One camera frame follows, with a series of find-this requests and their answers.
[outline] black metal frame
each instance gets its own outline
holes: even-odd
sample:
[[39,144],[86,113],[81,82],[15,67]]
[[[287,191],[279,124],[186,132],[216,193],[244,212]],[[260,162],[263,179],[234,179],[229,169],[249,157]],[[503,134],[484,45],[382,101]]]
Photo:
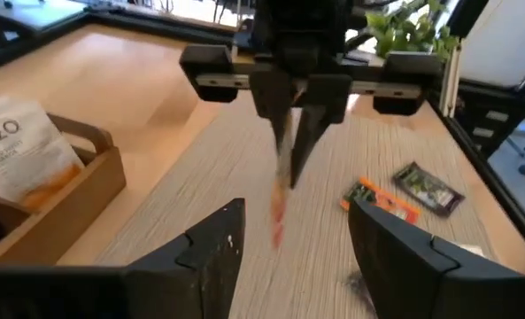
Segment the black metal frame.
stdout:
[[[464,29],[464,26],[461,26],[461,21],[465,21],[467,26],[470,23],[472,27],[472,21],[470,20],[478,16],[483,7],[475,8],[474,6],[473,8],[473,10],[461,11],[468,12],[470,17],[467,17],[467,19],[454,17],[452,20],[452,28]],[[178,38],[192,43],[224,44],[228,47],[232,45],[234,36],[234,32],[226,29],[195,25],[182,22],[179,19],[170,19],[158,15],[131,12],[123,7],[110,4],[93,4],[88,6],[83,13],[38,30],[31,38],[18,38],[8,43],[2,43],[0,45],[0,66],[20,58],[31,51],[35,51],[60,36],[73,32],[87,24],[118,27],[146,34]],[[443,117],[438,110],[437,102],[432,102],[434,102],[431,103],[432,107],[436,109],[440,120],[449,130],[461,150],[466,154],[476,172],[484,180],[518,231],[525,238],[525,212],[523,208],[521,208],[520,204],[501,182],[500,178],[492,171],[486,159],[477,151],[465,130],[457,121]]]

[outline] green leaves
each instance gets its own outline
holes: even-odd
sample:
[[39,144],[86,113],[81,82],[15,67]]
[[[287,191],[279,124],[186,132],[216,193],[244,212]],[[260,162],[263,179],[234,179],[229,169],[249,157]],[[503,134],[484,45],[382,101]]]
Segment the green leaves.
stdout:
[[429,13],[421,15],[414,24],[409,20],[412,9],[402,5],[400,12],[409,14],[367,13],[368,28],[377,41],[376,55],[386,58],[390,51],[431,51],[442,61],[447,60],[459,39],[450,35],[448,27],[437,31],[431,20],[432,13],[445,10],[445,6],[440,0],[428,0]]

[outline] wooden tray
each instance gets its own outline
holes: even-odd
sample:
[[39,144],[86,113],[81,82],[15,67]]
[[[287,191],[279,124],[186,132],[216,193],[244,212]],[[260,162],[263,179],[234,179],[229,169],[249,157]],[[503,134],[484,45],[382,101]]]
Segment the wooden tray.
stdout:
[[0,264],[53,265],[126,186],[119,149],[111,135],[78,121],[48,114],[58,129],[89,140],[95,152],[73,147],[86,167],[40,211],[0,198]]

